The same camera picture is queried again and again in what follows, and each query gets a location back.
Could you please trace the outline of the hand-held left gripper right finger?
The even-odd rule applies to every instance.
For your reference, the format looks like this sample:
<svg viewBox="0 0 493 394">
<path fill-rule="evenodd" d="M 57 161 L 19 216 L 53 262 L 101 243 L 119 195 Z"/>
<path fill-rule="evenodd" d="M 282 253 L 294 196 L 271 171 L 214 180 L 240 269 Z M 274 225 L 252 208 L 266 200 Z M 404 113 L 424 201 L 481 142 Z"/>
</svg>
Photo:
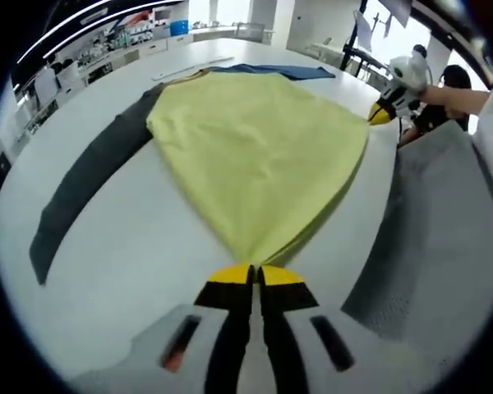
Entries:
<svg viewBox="0 0 493 394">
<path fill-rule="evenodd" d="M 420 351 L 320 305 L 296 273 L 264 265 L 257 278 L 279 393 L 423 393 L 431 385 Z"/>
</svg>

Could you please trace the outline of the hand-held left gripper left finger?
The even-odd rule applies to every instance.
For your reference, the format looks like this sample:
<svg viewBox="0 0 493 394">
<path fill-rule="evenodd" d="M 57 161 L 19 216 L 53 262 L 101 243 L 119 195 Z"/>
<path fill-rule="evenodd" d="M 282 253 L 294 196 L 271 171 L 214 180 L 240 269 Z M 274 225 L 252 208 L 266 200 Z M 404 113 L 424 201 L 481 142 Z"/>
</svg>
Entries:
<svg viewBox="0 0 493 394">
<path fill-rule="evenodd" d="M 250 339 L 255 270 L 222 268 L 196 299 L 131 341 L 128 355 L 74 378 L 78 393 L 234 393 Z"/>
</svg>

